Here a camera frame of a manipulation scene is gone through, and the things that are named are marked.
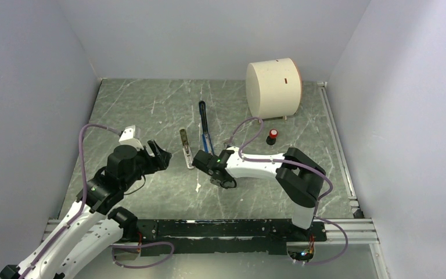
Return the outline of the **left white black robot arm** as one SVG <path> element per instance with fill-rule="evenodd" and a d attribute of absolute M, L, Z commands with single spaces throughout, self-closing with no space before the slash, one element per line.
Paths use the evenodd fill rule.
<path fill-rule="evenodd" d="M 135 182 L 166 170 L 172 154 L 154 140 L 151 152 L 138 144 L 121 144 L 87 181 L 63 220 L 19 264 L 9 264 L 0 278 L 73 278 L 115 242 L 139 239 L 138 218 L 116 205 Z"/>

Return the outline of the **beige white small stapler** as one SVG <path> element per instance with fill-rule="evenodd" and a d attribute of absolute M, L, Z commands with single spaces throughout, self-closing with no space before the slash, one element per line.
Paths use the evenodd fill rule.
<path fill-rule="evenodd" d="M 194 166 L 192 164 L 193 156 L 192 156 L 192 151 L 190 149 L 190 145 L 189 145 L 186 129 L 185 128 L 181 128 L 179 130 L 179 133 L 180 133 L 180 136 L 181 136 L 181 141 L 182 141 L 182 147 L 183 147 L 183 151 L 184 151 L 184 157 L 185 157 L 186 166 L 187 166 L 188 169 L 193 169 L 194 168 Z"/>

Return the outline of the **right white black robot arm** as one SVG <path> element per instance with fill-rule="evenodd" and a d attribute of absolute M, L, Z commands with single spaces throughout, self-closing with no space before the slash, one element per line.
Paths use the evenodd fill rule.
<path fill-rule="evenodd" d="M 237 186 L 237 178 L 275 180 L 294 203 L 290 233 L 298 241 L 312 233 L 312 222 L 325 182 L 324 169 L 297 148 L 288 148 L 275 155 L 243 154 L 230 147 L 219 155 L 199 150 L 192 165 L 210 176 L 212 184 L 229 189 Z"/>

